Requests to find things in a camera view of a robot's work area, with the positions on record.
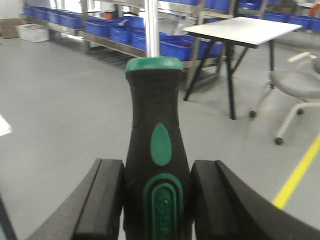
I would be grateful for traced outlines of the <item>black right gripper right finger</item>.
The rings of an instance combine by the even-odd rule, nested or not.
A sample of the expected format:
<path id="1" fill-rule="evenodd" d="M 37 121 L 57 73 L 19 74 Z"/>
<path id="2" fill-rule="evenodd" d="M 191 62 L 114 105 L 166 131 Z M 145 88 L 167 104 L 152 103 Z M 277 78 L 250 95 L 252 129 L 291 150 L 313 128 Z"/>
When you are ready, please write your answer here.
<path id="1" fill-rule="evenodd" d="M 272 205 L 220 160 L 196 160 L 191 175 L 198 240 L 318 240 L 320 231 Z"/>

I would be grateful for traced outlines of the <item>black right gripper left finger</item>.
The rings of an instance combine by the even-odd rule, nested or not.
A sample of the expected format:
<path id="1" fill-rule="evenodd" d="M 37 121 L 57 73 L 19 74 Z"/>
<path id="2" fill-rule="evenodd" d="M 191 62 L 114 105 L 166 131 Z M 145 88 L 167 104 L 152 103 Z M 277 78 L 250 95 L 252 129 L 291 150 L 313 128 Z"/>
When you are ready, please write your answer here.
<path id="1" fill-rule="evenodd" d="M 118 239 L 123 172 L 121 160 L 96 159 L 82 182 L 29 239 Z"/>

